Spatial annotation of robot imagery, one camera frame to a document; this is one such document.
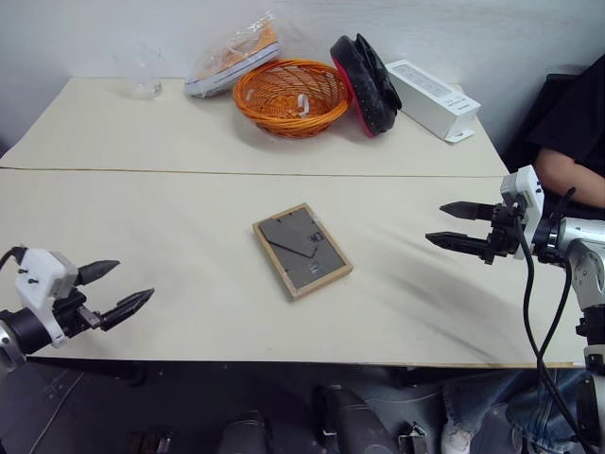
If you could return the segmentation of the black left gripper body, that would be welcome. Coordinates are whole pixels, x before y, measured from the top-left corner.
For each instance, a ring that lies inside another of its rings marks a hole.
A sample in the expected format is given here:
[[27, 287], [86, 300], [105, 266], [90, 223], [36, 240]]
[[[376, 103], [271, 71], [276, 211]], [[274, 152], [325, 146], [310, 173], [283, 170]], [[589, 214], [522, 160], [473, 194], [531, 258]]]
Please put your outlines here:
[[66, 298], [56, 300], [52, 313], [67, 338], [101, 325], [101, 316], [85, 306], [86, 296], [79, 290], [72, 290]]

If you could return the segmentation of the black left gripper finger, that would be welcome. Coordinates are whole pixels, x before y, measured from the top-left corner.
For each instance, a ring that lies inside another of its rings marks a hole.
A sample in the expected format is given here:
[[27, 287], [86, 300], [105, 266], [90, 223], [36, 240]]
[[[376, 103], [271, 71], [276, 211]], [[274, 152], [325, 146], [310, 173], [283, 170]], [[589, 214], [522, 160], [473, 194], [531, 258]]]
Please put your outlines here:
[[154, 288], [149, 288], [135, 292], [118, 302], [115, 308], [100, 315], [100, 329], [109, 331], [134, 315], [147, 303], [154, 292]]
[[120, 264], [119, 260], [99, 260], [78, 268], [75, 286], [86, 286], [102, 278]]

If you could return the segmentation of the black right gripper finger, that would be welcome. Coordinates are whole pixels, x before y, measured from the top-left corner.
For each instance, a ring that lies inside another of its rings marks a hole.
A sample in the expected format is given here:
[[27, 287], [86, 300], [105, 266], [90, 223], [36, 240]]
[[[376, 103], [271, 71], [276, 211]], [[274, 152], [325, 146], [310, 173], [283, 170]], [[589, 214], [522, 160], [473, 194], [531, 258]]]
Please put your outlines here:
[[486, 220], [493, 218], [494, 204], [470, 201], [455, 201], [444, 204], [440, 210], [450, 216], [468, 220]]
[[445, 250], [475, 256], [482, 256], [488, 248], [488, 241], [486, 239], [452, 232], [430, 233], [424, 237], [432, 244]]

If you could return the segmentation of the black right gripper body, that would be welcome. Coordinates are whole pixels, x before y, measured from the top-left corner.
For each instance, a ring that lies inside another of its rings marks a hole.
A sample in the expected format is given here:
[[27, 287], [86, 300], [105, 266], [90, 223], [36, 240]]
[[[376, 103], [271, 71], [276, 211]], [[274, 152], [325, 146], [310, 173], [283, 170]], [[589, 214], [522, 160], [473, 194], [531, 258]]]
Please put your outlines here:
[[522, 225], [524, 211], [517, 202], [513, 206], [498, 203], [489, 205], [483, 214], [491, 222], [492, 231], [486, 238], [487, 245], [479, 258], [491, 265], [497, 256], [506, 257], [516, 253], [520, 245], [517, 225]]

